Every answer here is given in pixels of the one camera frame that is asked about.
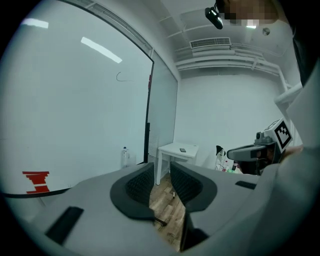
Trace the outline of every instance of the black strip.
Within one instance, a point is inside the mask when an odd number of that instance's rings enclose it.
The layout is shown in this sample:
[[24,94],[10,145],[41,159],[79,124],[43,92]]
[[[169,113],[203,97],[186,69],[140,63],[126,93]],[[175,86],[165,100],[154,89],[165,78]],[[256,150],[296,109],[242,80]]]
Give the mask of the black strip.
[[157,217],[155,217],[154,220],[159,222],[162,225],[162,227],[165,227],[166,225],[168,225],[168,223],[166,223],[165,221],[163,221]]
[[250,183],[250,182],[246,182],[246,181],[237,181],[236,185],[240,186],[240,187],[244,187],[246,189],[250,189],[250,190],[254,190],[257,186],[257,184],[254,183]]
[[145,127],[145,137],[144,137],[144,156],[143,162],[148,163],[148,154],[149,154],[149,136],[150,136],[150,123],[146,123]]
[[45,233],[46,236],[62,245],[83,212],[84,209],[70,206]]
[[43,193],[33,193],[33,194],[8,194],[8,193],[2,193],[5,198],[43,198],[43,197],[50,197],[54,195],[63,194],[70,188],[60,189],[56,191],[50,191],[50,192],[43,192]]
[[173,135],[172,135],[172,142],[174,142],[175,137],[175,130],[176,130],[176,116],[177,116],[177,100],[178,100],[178,81],[174,74],[172,74],[174,79],[176,80],[176,94],[175,94],[175,109],[174,109],[174,125],[173,125]]

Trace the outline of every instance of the bottle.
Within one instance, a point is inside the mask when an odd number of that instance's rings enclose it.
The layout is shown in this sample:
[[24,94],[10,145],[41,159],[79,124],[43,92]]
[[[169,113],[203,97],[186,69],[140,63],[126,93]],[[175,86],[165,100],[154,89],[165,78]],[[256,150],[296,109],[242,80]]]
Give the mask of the bottle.
[[129,149],[127,149],[127,147],[125,146],[122,150],[122,154],[121,154],[121,168],[126,168],[128,167],[128,160],[130,158],[130,151]]
[[232,170],[235,171],[237,166],[238,166],[238,164],[235,161],[233,161]]
[[224,163],[224,166],[222,168],[222,171],[226,172],[227,170],[228,170],[228,161],[226,160],[225,163]]

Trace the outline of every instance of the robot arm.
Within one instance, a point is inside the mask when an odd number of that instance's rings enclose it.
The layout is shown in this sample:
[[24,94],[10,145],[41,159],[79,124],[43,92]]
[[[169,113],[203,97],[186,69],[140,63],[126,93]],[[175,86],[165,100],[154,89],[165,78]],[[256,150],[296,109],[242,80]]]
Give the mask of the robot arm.
[[[254,144],[231,149],[226,155],[239,163],[243,173],[260,175],[266,166],[281,161],[291,141],[292,135],[285,120],[281,118],[257,132]],[[268,151],[273,153],[271,159]]]

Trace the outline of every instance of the air vent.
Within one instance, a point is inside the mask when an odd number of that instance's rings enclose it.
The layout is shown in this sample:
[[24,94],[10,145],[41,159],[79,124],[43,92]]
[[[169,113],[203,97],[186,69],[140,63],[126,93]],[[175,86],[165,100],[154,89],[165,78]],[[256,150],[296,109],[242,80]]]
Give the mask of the air vent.
[[208,46],[230,46],[230,37],[215,37],[190,41],[191,49]]

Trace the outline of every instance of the ceiling light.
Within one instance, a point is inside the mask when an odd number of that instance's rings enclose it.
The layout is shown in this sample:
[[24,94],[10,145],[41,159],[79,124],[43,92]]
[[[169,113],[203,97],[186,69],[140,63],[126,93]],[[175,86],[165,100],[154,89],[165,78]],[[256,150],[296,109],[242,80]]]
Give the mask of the ceiling light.
[[98,51],[99,53],[103,54],[104,56],[108,57],[109,59],[113,60],[116,63],[122,62],[122,59],[120,59],[117,55],[113,54],[108,49],[104,48],[100,44],[95,43],[94,41],[91,41],[88,38],[82,37],[81,43],[89,46],[90,48]]
[[46,21],[38,20],[35,18],[25,18],[22,22],[21,25],[28,25],[28,26],[35,26],[35,27],[40,27],[47,29],[49,27],[49,23]]

